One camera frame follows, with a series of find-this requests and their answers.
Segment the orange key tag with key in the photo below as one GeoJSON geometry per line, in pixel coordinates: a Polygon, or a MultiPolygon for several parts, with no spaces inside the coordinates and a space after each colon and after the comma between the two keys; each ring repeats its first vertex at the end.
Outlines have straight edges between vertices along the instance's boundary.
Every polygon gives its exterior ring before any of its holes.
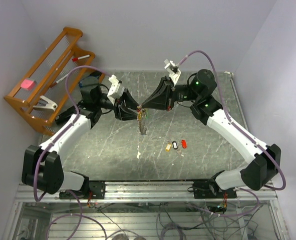
{"type": "Polygon", "coordinates": [[[142,111],[138,110],[137,119],[140,120],[142,118],[142,111]]]}

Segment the yellow handled chain keyring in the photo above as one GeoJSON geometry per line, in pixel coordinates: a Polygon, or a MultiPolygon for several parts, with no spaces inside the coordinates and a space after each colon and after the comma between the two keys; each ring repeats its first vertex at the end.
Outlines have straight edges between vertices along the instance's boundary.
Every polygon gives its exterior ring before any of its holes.
{"type": "Polygon", "coordinates": [[[146,131],[147,131],[147,129],[145,127],[145,122],[146,122],[146,118],[147,118],[147,111],[146,111],[146,109],[142,108],[141,105],[137,107],[137,114],[138,114],[138,110],[142,111],[142,118],[137,119],[138,130],[141,135],[145,135],[146,131]]]}

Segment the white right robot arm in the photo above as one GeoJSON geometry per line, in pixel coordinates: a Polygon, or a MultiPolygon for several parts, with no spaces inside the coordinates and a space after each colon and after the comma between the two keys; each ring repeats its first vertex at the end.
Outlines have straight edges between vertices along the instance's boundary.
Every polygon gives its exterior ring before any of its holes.
{"type": "Polygon", "coordinates": [[[175,102],[192,101],[189,108],[193,116],[224,137],[247,162],[244,168],[216,173],[203,191],[219,198],[227,189],[248,187],[257,191],[266,186],[279,173],[281,149],[258,140],[224,111],[212,95],[217,87],[212,71],[201,69],[186,84],[174,85],[173,79],[174,75],[163,77],[142,108],[169,111],[175,102]]]}

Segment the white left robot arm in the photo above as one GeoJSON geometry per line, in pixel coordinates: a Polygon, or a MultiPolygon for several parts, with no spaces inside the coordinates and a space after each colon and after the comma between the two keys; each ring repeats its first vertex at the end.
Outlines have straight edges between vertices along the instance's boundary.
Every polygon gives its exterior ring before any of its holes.
{"type": "Polygon", "coordinates": [[[87,176],[63,170],[62,161],[68,150],[95,126],[103,109],[114,112],[120,121],[137,118],[138,103],[128,89],[115,75],[109,77],[109,81],[108,93],[102,93],[99,82],[83,86],[81,101],[60,116],[62,121],[66,121],[65,125],[44,143],[31,145],[25,150],[22,183],[33,187],[34,193],[43,191],[53,195],[60,190],[72,190],[79,199],[89,194],[90,180],[87,176]]]}

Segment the yellow key tag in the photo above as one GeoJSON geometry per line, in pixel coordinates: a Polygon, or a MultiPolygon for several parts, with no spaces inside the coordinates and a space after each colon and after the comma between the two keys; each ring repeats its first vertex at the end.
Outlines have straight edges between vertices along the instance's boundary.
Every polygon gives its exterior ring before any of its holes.
{"type": "Polygon", "coordinates": [[[167,145],[166,145],[166,148],[165,148],[165,151],[166,152],[169,152],[172,148],[172,142],[167,142],[167,145]]]}

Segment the blue stapler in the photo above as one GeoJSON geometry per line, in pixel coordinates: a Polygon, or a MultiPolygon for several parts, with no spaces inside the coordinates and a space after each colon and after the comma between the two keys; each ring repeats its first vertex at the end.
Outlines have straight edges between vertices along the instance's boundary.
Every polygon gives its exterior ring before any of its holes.
{"type": "Polygon", "coordinates": [[[102,73],[99,71],[93,71],[88,76],[81,79],[78,83],[79,88],[92,86],[94,84],[97,84],[99,82],[99,78],[101,77],[102,73]]]}

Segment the black key tag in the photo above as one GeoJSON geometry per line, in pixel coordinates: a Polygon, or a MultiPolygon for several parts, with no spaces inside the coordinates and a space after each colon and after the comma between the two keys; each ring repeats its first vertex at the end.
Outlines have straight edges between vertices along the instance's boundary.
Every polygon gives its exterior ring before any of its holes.
{"type": "Polygon", "coordinates": [[[173,142],[172,142],[172,146],[173,146],[173,148],[174,148],[175,150],[178,149],[178,144],[177,144],[176,141],[173,141],[173,142]]]}

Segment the red key tag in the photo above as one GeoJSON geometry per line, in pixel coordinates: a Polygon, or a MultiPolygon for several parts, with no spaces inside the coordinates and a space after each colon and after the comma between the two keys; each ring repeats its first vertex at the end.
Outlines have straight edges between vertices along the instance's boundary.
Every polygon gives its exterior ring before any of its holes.
{"type": "Polygon", "coordinates": [[[186,140],[184,140],[184,139],[181,140],[181,146],[182,146],[183,149],[187,148],[186,140]]]}

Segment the bare metal key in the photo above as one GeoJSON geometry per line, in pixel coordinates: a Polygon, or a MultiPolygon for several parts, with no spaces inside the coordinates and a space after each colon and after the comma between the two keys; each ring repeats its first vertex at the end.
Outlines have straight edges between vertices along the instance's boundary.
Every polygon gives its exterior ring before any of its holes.
{"type": "Polygon", "coordinates": [[[184,154],[182,153],[182,151],[180,149],[178,149],[176,152],[179,156],[184,157],[184,154]]]}

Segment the black stapler on rack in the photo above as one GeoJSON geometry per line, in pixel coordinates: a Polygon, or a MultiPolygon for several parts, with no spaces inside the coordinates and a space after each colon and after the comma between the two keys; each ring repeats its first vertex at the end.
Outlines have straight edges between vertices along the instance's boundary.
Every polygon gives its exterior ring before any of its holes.
{"type": "Polygon", "coordinates": [[[75,108],[72,106],[68,108],[67,110],[63,111],[61,114],[57,115],[55,118],[55,123],[57,125],[65,124],[73,114],[76,113],[75,108]]]}

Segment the white marker pen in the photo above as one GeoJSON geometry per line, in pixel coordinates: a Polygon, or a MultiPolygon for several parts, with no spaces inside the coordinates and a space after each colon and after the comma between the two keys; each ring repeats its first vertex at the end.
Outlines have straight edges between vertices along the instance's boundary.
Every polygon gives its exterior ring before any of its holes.
{"type": "Polygon", "coordinates": [[[62,82],[63,80],[65,80],[67,76],[68,76],[68,74],[64,75],[64,76],[61,77],[60,79],[58,79],[58,80],[56,80],[55,82],[53,82],[53,83],[50,85],[50,88],[53,88],[54,86],[56,86],[57,84],[59,84],[60,82],[62,82]]]}

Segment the red capped marker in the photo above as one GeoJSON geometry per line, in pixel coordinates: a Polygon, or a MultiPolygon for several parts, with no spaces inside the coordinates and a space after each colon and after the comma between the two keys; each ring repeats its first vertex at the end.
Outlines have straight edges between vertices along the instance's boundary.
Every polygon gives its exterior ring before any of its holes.
{"type": "Polygon", "coordinates": [[[75,58],[72,59],[72,62],[77,62],[79,60],[86,59],[86,58],[89,58],[89,57],[90,57],[89,54],[83,55],[83,56],[80,56],[80,57],[75,57],[75,58]]]}

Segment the white binder clip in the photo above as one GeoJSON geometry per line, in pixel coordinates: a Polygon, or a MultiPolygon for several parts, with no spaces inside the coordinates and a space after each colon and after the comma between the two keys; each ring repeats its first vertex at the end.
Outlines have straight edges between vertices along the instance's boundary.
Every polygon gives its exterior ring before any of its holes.
{"type": "Polygon", "coordinates": [[[58,105],[54,101],[52,101],[51,99],[42,95],[42,96],[40,96],[38,103],[33,106],[33,109],[37,110],[37,111],[55,112],[57,107],[58,107],[58,105]]]}

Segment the wooden tiered rack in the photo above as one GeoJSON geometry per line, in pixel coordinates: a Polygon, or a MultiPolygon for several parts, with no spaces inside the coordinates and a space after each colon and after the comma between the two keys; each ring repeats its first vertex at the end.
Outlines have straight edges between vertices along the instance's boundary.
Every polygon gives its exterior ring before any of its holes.
{"type": "Polygon", "coordinates": [[[89,66],[95,58],[93,52],[78,46],[82,36],[81,30],[64,27],[16,86],[4,96],[4,100],[38,133],[53,135],[51,126],[68,100],[64,80],[53,88],[50,85],[74,68],[89,66]],[[73,58],[84,55],[90,57],[72,62],[73,58]],[[24,79],[35,80],[37,84],[30,91],[24,90],[20,87],[24,79]],[[34,110],[33,106],[38,103],[40,96],[54,101],[58,105],[56,111],[34,110]]]}

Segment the pink eraser block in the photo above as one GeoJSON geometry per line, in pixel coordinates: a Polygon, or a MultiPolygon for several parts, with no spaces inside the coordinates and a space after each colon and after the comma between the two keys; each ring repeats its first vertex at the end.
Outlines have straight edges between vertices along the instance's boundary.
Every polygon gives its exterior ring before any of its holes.
{"type": "Polygon", "coordinates": [[[21,82],[20,87],[26,91],[32,90],[36,86],[37,82],[33,79],[26,78],[21,82]]]}

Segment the aluminium mounting rail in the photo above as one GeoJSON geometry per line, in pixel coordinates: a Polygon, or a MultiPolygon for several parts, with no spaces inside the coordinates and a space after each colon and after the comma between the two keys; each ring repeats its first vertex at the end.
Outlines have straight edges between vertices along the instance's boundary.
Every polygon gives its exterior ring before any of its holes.
{"type": "MultiPolygon", "coordinates": [[[[188,191],[191,181],[135,181],[135,182],[105,182],[104,192],[100,199],[91,197],[93,203],[130,203],[130,202],[197,202],[201,200],[222,201],[222,196],[200,197],[188,191]]],[[[259,191],[236,189],[227,192],[229,201],[270,201],[276,200],[276,192],[263,188],[259,191]]]]}

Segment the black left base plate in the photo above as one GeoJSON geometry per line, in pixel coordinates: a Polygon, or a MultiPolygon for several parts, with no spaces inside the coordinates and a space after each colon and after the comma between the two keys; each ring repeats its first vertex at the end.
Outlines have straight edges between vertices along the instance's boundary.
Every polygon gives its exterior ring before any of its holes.
{"type": "Polygon", "coordinates": [[[104,181],[89,182],[89,197],[94,200],[102,200],[105,197],[106,185],[104,181]]]}

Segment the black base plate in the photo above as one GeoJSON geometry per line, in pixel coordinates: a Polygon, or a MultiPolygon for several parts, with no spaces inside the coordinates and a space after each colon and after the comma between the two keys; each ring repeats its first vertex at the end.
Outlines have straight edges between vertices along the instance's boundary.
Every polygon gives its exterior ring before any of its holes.
{"type": "Polygon", "coordinates": [[[222,190],[214,181],[209,179],[194,181],[187,191],[193,193],[195,199],[224,199],[224,197],[228,199],[237,198],[234,188],[222,190]]]}
{"type": "Polygon", "coordinates": [[[104,181],[89,182],[89,197],[94,200],[102,200],[105,197],[106,185],[104,181]]]}

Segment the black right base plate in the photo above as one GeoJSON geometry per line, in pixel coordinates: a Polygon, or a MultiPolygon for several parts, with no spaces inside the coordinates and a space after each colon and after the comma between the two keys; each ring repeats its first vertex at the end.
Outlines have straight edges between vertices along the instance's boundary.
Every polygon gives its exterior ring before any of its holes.
{"type": "Polygon", "coordinates": [[[224,197],[228,199],[237,198],[234,188],[222,190],[214,181],[209,179],[194,181],[187,191],[193,193],[195,199],[224,199],[224,197]]]}

